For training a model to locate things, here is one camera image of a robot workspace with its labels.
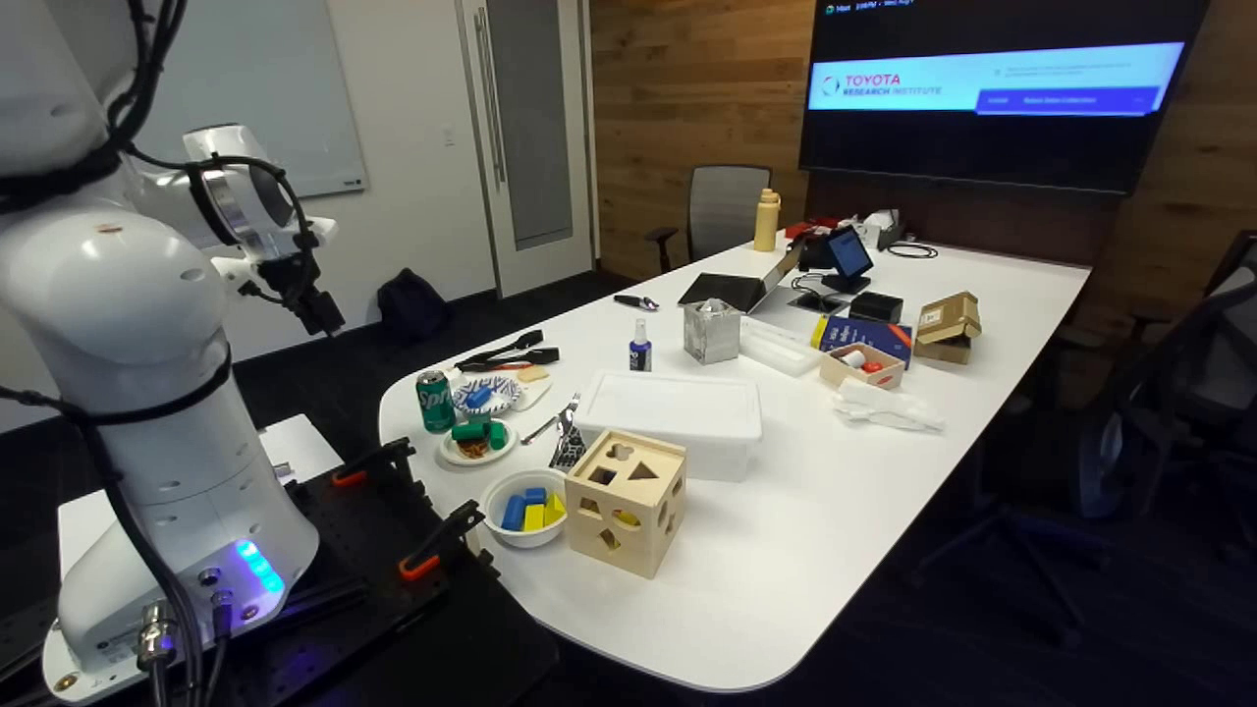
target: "wooden wall panel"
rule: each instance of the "wooden wall panel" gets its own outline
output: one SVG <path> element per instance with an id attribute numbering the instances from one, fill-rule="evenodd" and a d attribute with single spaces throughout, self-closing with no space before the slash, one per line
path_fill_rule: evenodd
<path id="1" fill-rule="evenodd" d="M 648 229 L 683 224 L 690 167 L 771 167 L 786 222 L 813 0 L 592 0 L 600 267 L 656 274 Z"/>
<path id="2" fill-rule="evenodd" d="M 786 222 L 807 214 L 799 173 L 813 0 L 592 0 L 592 109 L 604 267 L 652 274 L 642 233 L 683 224 L 694 160 L 774 167 Z M 1257 0 L 1212 0 L 1140 190 L 1082 204 L 1003 190 L 845 181 L 845 197 L 896 197 L 949 233 L 1053 224 L 1109 241 L 1082 322 L 1120 334 L 1130 313 L 1199 300 L 1237 229 L 1257 224 Z"/>

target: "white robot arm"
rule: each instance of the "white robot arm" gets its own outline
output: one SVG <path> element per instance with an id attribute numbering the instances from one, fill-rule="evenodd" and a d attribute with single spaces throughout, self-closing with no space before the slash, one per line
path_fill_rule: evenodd
<path id="1" fill-rule="evenodd" d="M 92 432 L 120 520 L 65 575 L 45 646 L 65 702 L 145 680 L 136 638 L 160 633 L 160 604 L 195 702 L 202 647 L 267 623 L 317 550 L 258 449 L 220 317 L 228 291 L 272 291 L 309 334 L 336 330 L 309 257 L 333 229 L 302 215 L 237 126 L 192 132 L 170 173 L 134 168 L 179 9 L 0 0 L 0 305 Z"/>

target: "screen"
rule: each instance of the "screen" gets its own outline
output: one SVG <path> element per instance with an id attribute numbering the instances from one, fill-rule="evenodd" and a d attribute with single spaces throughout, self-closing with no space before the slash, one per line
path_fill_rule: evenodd
<path id="1" fill-rule="evenodd" d="M 855 274 L 864 274 L 868 267 L 872 267 L 872 259 L 868 259 L 868 252 L 864 252 L 864 244 L 859 244 L 859 233 L 835 233 L 831 241 L 830 241 L 830 257 L 831 257 L 831 267 L 845 274 L 845 278 L 855 278 Z"/>
<path id="2" fill-rule="evenodd" d="M 1206 0 L 821 0 L 807 168 L 1129 191 Z"/>

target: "red object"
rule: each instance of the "red object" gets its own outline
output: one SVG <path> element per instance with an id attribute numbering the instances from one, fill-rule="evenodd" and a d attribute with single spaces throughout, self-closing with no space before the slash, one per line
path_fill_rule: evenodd
<path id="1" fill-rule="evenodd" d="M 808 236 L 830 236 L 835 233 L 839 224 L 850 224 L 854 215 L 839 215 L 839 222 L 799 222 L 799 224 L 786 224 L 786 241 L 808 241 Z"/>
<path id="2" fill-rule="evenodd" d="M 406 585 L 422 585 L 422 582 L 429 582 L 432 575 L 440 571 L 440 553 L 429 553 L 423 563 L 397 563 L 397 579 L 406 582 Z"/>
<path id="3" fill-rule="evenodd" d="M 911 337 L 909 337 L 909 330 L 903 328 L 886 328 L 909 351 L 911 351 Z"/>
<path id="4" fill-rule="evenodd" d="M 360 469 L 357 469 L 357 472 L 333 472 L 333 476 L 331 476 L 331 486 L 333 486 L 333 491 L 350 491 L 350 486 L 364 486 L 364 479 L 369 479 L 369 476 L 364 476 Z"/>

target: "green object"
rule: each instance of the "green object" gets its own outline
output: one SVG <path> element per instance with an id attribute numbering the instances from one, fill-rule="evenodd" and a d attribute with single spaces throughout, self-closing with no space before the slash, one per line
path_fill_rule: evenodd
<path id="1" fill-rule="evenodd" d="M 452 432 L 456 444 L 481 444 L 492 441 L 492 423 L 486 419 L 461 419 Z"/>
<path id="2" fill-rule="evenodd" d="M 507 423 L 486 423 L 486 444 L 507 449 Z"/>
<path id="3" fill-rule="evenodd" d="M 415 383 L 415 396 L 422 396 L 423 427 L 432 436 L 456 427 L 456 401 L 446 394 L 446 376 L 444 372 L 423 372 Z"/>

